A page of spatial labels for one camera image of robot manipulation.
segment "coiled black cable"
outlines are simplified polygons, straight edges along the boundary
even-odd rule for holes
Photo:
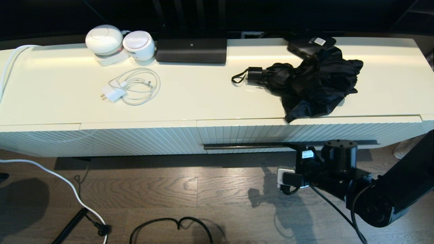
[[[208,238],[210,240],[210,244],[213,244],[213,237],[211,236],[211,233],[210,233],[210,230],[208,230],[208,227],[202,221],[200,221],[200,220],[198,220],[198,219],[196,219],[194,217],[184,217],[184,218],[180,219],[179,221],[177,221],[174,218],[158,218],[158,219],[154,219],[154,220],[148,221],[146,223],[143,223],[143,224],[139,225],[138,227],[136,227],[133,230],[133,232],[131,233],[130,244],[133,244],[133,237],[134,237],[134,234],[136,233],[136,231],[138,231],[140,228],[143,228],[144,226],[146,226],[148,224],[152,224],[152,223],[158,222],[158,221],[166,221],[166,220],[168,220],[168,221],[175,222],[176,226],[178,227],[178,230],[179,230],[181,228],[181,222],[184,221],[184,220],[186,220],[186,219],[193,220],[193,221],[199,223],[200,225],[202,225],[202,227],[205,229],[205,231],[208,234]]]
[[[72,232],[75,226],[83,219],[89,210],[87,208],[82,208],[66,225],[63,231],[58,235],[58,237],[53,241],[52,244],[61,244],[68,235]]]

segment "plug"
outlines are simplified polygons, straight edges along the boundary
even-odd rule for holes
[[[112,102],[118,100],[119,98],[121,98],[123,95],[127,93],[125,90],[122,89],[126,85],[127,83],[123,82],[120,83],[120,87],[119,87],[119,84],[115,79],[111,80],[107,85],[105,85],[102,88],[103,94],[101,95],[101,98],[103,100],[108,99]]]
[[[112,227],[106,224],[94,223],[95,227],[98,228],[99,236],[106,236],[112,231]]]

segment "cabinet top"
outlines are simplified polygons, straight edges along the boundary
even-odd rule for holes
[[[357,94],[328,117],[434,114],[434,72],[412,39],[338,37],[344,59],[362,60]],[[132,58],[101,67],[84,44],[24,50],[0,104],[0,125],[47,125],[227,119],[279,119],[279,97],[230,79],[249,66],[301,59],[283,39],[228,40],[225,65],[139,64]],[[11,50],[0,51],[3,67]],[[141,106],[100,98],[101,88],[125,71],[147,67],[161,78],[157,96]]]

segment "wooden floor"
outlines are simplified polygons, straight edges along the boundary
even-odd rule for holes
[[[392,149],[360,150],[358,167],[375,175],[386,172],[397,161]],[[71,181],[80,177],[82,200],[113,226],[109,244],[128,243],[131,231],[143,222],[184,216],[201,219],[216,244],[359,243],[352,228],[312,189],[291,196],[278,192],[276,167],[293,165],[294,156],[165,155],[84,162],[0,151],[1,159],[32,159]],[[80,209],[66,183],[34,165],[1,164],[0,172],[11,175],[0,184],[2,244],[49,244]],[[326,195],[348,215],[343,202]],[[431,192],[386,228],[360,218],[359,226],[371,244],[434,243],[433,205]],[[154,223],[140,231],[136,243],[207,243],[200,225],[183,224],[186,228],[177,231],[173,222]],[[64,243],[102,242],[96,228],[83,219]]]

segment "white charger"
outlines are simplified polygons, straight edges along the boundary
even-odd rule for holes
[[[133,89],[136,85],[140,85],[141,88]],[[142,105],[157,95],[160,86],[160,77],[155,71],[148,68],[136,68],[110,80],[102,88],[101,98],[112,102],[121,99],[125,104],[132,106]],[[133,97],[131,93],[143,96]]]
[[[130,57],[122,45],[122,32],[112,25],[100,25],[86,35],[86,46],[101,66],[108,66]]]

